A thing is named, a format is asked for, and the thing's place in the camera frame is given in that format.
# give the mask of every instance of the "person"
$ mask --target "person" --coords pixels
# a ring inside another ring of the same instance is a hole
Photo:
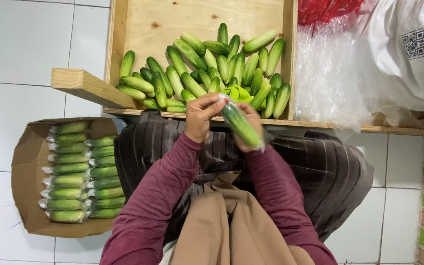
[[[198,152],[210,133],[210,120],[225,106],[225,99],[209,93],[187,103],[186,127],[171,150],[156,161],[115,218],[101,265],[157,265],[163,256],[163,239],[175,202],[197,175]],[[247,103],[238,103],[252,127],[263,135],[261,118]],[[302,190],[291,168],[273,147],[253,150],[235,135],[245,153],[259,204],[288,246],[301,248],[316,265],[335,265],[304,211]]]

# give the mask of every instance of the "tiled floor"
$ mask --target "tiled floor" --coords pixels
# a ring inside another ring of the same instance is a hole
[[[101,115],[100,105],[49,88],[50,71],[82,68],[103,78],[109,2],[0,0],[0,265],[99,262],[110,232],[81,239],[26,232],[11,196],[10,164],[27,122]],[[424,139],[338,136],[359,147],[374,166],[374,188],[327,246],[342,264],[414,263]]]

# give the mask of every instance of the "maroon long-sleeve shirt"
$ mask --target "maroon long-sleeve shirt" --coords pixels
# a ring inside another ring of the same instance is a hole
[[[104,245],[101,265],[158,265],[174,205],[192,184],[203,145],[182,134],[173,148],[156,161],[115,218]],[[286,243],[309,253],[316,265],[335,265],[335,258],[318,240],[303,208],[303,194],[289,165],[267,146],[263,154],[246,154],[258,201]]]

